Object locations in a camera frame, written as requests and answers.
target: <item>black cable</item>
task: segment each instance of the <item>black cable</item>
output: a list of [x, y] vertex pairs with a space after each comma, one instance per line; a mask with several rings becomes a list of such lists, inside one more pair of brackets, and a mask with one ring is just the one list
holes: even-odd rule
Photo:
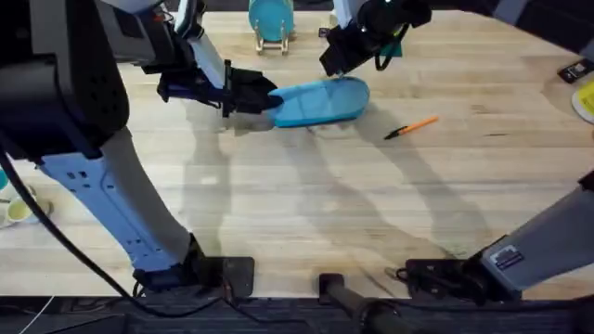
[[68, 250], [70, 253], [72, 253], [72, 255], [74, 255], [80, 262], [82, 262], [89, 269], [91, 269], [91, 271], [93, 271], [99, 277], [103, 278], [103, 280], [105, 280], [113, 289], [115, 289], [120, 295], [122, 295], [123, 298], [125, 298], [127, 301], [129, 301], [133, 306], [135, 306], [139, 310], [141, 310], [149, 315], [155, 315], [158, 317], [180, 318], [180, 317], [186, 317], [188, 315], [193, 315], [193, 314], [195, 314], [199, 311], [202, 311], [210, 306], [213, 306], [214, 304], [216, 304], [220, 301], [220, 298], [216, 298], [210, 302], [207, 302], [207, 303], [195, 308], [194, 310], [180, 313], [180, 314], [163, 313], [161, 311], [157, 311], [155, 309], [147, 307], [146, 305], [137, 301], [132, 296], [130, 296], [130, 294], [124, 288], [122, 288], [122, 286], [120, 284], [118, 284], [118, 282], [115, 279], [113, 279], [113, 277], [111, 277], [108, 273], [106, 273], [103, 269], [101, 269], [101, 267], [99, 267], [95, 262], [93, 262], [93, 260], [89, 259], [82, 251], [80, 251], [74, 244], [72, 244], [72, 242], [66, 236], [64, 236], [64, 234], [51, 221], [51, 219], [49, 219], [49, 217], [47, 217], [45, 212], [39, 207], [39, 204], [37, 204], [35, 199], [33, 199], [31, 194], [29, 193], [29, 190], [27, 190], [25, 185], [23, 185], [19, 174], [17, 173], [17, 171], [15, 171], [15, 168], [12, 165], [12, 162], [10, 162], [10, 159], [6, 155], [6, 152], [1, 145], [0, 145], [0, 166], [2, 166], [2, 169], [6, 173], [6, 177], [8, 178], [8, 180], [10, 180], [10, 183], [12, 184], [12, 186], [15, 187], [19, 196], [22, 198], [22, 200], [25, 202], [25, 204], [27, 204], [29, 206], [29, 209], [31, 209], [31, 211], [33, 212], [35, 217], [37, 217], [37, 219], [39, 219], [39, 221], [41, 222], [41, 224], [43, 224], [45, 229], [47, 229], [47, 231], [55, 239], [57, 239], [58, 242], [60, 244], [62, 244], [62, 246], [64, 246], [64, 248], [66, 248], [66, 250]]
[[237, 303], [237, 298], [235, 297], [235, 293], [233, 291], [233, 287], [226, 279], [226, 277], [222, 277], [223, 280], [223, 290], [225, 297], [223, 302], [225, 302], [233, 311], [237, 312], [240, 315], [243, 315], [245, 318], [250, 319], [252, 322], [258, 325], [303, 325], [308, 327], [314, 334], [318, 334], [319, 330], [316, 326], [314, 326], [311, 322], [305, 319], [260, 319], [254, 315], [251, 315], [247, 311], [241, 309], [239, 304]]
[[396, 38], [394, 38], [394, 40], [392, 41], [392, 45], [390, 45], [390, 50], [388, 50], [388, 54], [386, 55], [382, 63], [380, 63], [381, 50], [378, 51], [377, 54], [375, 54], [375, 69], [377, 71], [384, 71], [388, 68], [388, 66], [390, 65], [390, 61], [392, 61], [392, 58], [396, 53], [396, 49], [398, 48], [398, 46], [400, 46], [400, 43], [402, 43], [402, 39], [405, 38], [405, 35], [407, 34], [409, 26], [410, 24], [407, 23], [402, 27], [400, 33], [398, 33]]

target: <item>wooden table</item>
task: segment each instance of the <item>wooden table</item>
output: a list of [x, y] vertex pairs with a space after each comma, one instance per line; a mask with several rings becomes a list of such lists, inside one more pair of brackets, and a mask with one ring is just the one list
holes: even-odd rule
[[[209, 13], [204, 26], [224, 58], [280, 86], [323, 77], [317, 29], [328, 13], [296, 13], [291, 52], [258, 57], [246, 13]], [[405, 57], [385, 72], [354, 72], [371, 89], [367, 114], [342, 127], [220, 131], [217, 111], [161, 102], [158, 76], [122, 67], [138, 155], [179, 221], [210, 255], [251, 255], [255, 296], [316, 294], [319, 273], [347, 275], [368, 296], [405, 297], [383, 274], [406, 259], [466, 258], [576, 186], [594, 166], [592, 127], [576, 118], [575, 90], [555, 71], [575, 59], [502, 23], [435, 13], [410, 32]], [[392, 141], [394, 128], [440, 122]], [[55, 204], [58, 226], [121, 284], [123, 250], [65, 189], [19, 162]], [[0, 230], [0, 294], [114, 292], [40, 225]], [[594, 267], [550, 280], [529, 298], [594, 291]]]

